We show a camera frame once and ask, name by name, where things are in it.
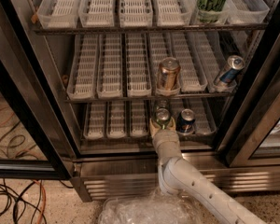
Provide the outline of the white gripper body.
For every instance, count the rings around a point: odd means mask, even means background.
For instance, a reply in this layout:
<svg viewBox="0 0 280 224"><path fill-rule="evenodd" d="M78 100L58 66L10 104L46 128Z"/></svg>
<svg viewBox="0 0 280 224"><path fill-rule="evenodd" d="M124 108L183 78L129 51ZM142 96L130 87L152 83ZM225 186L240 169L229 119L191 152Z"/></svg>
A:
<svg viewBox="0 0 280 224"><path fill-rule="evenodd" d="M180 157L180 143L176 132L159 130L152 139L153 146L159 157Z"/></svg>

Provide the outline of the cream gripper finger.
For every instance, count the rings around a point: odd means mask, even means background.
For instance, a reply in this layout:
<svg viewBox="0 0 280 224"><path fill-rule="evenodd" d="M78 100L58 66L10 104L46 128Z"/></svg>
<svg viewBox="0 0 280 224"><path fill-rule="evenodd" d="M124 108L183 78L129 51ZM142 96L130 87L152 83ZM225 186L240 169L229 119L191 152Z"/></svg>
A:
<svg viewBox="0 0 280 224"><path fill-rule="evenodd" d="M161 129L161 127L156 124L152 119L149 120L149 129L151 137L154 137L156 133Z"/></svg>
<svg viewBox="0 0 280 224"><path fill-rule="evenodd" d="M170 122L168 123L167 125L167 129L168 130L171 130L171 131L174 131L175 130L175 120L174 119L171 119Z"/></svg>

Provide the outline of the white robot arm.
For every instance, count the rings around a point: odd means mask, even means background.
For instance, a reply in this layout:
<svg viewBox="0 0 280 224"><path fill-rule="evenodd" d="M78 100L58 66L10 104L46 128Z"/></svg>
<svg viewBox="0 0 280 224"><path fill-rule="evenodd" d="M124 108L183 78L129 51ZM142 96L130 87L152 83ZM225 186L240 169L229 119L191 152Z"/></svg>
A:
<svg viewBox="0 0 280 224"><path fill-rule="evenodd" d="M158 155L159 186L164 194L177 195L182 191L190 194L221 224L266 224L183 158L174 128L163 129L150 119L149 129Z"/></svg>

